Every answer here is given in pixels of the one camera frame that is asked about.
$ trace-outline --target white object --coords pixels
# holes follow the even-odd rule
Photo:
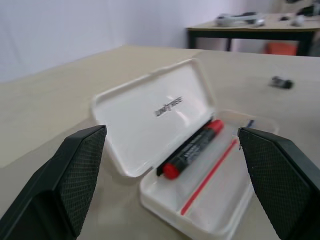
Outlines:
[[[151,169],[140,183],[147,209],[194,240],[230,240],[254,192],[239,144],[185,214],[182,209],[239,127],[255,120],[254,128],[278,128],[264,118],[218,111],[209,89],[198,61],[189,59],[97,95],[92,114],[107,127],[105,147],[122,175],[138,177]],[[157,167],[211,117],[225,128],[195,162],[175,180],[156,176]]]
[[[301,27],[305,22],[305,17],[303,15],[296,16],[293,20],[291,25],[295,27]]]
[[[235,15],[230,15],[230,14],[221,14],[219,15],[216,19],[215,22],[218,26],[220,27],[232,27],[235,23],[237,22],[245,22],[252,20],[254,21],[254,26],[259,27],[261,24],[264,24],[264,18],[262,14],[257,13],[255,15],[250,15],[250,16],[235,16]]]

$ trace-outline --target wooden table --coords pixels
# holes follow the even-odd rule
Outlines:
[[[191,57],[201,61],[219,108],[276,120],[279,135],[320,167],[320,58],[124,46],[0,84],[0,216],[65,137],[95,124],[95,94]],[[275,75],[295,87],[268,86]],[[104,154],[78,240],[189,239],[141,206],[140,180],[120,176]],[[248,239],[279,239],[255,196],[233,238]]]
[[[197,38],[227,39],[226,51],[231,51],[232,39],[291,40],[298,41],[297,56],[307,56],[316,31],[320,29],[320,18],[306,18],[301,27],[291,26],[291,20],[279,21],[282,14],[266,14],[265,26],[251,27],[248,24],[235,27],[219,27],[214,21],[187,29],[188,48],[197,47]]]

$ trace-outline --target table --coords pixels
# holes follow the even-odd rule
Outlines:
[[[235,27],[219,27],[214,21],[187,29],[188,48],[197,47],[197,38],[227,39],[225,50],[230,52],[232,39],[291,40],[298,41],[297,56],[307,56],[315,33],[320,29],[320,19],[309,17],[301,27],[291,26],[291,21],[279,21],[282,14],[266,14],[265,26],[251,27],[248,24]]]
[[[124,46],[0,84],[0,216],[65,137],[94,125],[93,95],[191,57],[201,61],[219,108],[275,119],[279,135],[320,167],[320,58]],[[274,75],[292,78],[295,87],[269,87]],[[78,239],[188,240],[141,206],[140,180],[120,176],[103,154]],[[233,238],[247,239],[279,239],[256,197]]]

